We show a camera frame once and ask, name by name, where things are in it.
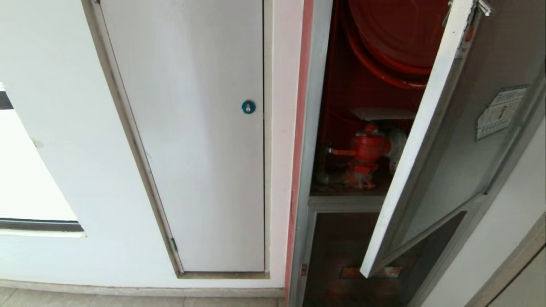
tiled floor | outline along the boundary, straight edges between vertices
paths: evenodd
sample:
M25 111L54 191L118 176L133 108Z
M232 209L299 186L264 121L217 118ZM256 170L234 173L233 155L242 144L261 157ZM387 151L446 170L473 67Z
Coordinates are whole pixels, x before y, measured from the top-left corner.
M284 299L99 296L0 287L0 306L282 307L284 306Z

blue lock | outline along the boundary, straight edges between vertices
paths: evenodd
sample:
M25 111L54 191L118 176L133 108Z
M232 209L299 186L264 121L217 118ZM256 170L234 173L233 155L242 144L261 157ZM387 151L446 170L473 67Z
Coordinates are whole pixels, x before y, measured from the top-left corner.
M252 100L246 100L242 103L241 109L245 114L252 114L256 111L256 104Z

baseboard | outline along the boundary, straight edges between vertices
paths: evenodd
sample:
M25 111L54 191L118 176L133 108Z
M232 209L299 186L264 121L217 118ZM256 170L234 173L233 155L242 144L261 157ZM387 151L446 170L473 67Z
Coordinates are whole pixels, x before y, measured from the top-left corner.
M37 291L114 296L159 297L284 297L284 288L140 288L48 284L0 279L0 287Z

warning sign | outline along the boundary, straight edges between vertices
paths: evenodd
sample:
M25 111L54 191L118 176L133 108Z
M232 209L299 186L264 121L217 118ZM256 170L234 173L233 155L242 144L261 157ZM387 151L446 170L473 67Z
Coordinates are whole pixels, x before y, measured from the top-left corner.
M510 126L527 85L501 88L476 121L476 141Z

access door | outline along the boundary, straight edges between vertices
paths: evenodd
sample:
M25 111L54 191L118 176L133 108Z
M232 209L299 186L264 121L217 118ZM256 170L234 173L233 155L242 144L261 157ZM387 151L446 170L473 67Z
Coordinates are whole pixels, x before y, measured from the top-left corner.
M184 271L264 271L262 1L100 6Z
M465 206L479 205L479 196L487 192L519 127L536 106L533 93L544 86L544 1L499 0L491 5L453 2L367 248L361 267L366 277Z

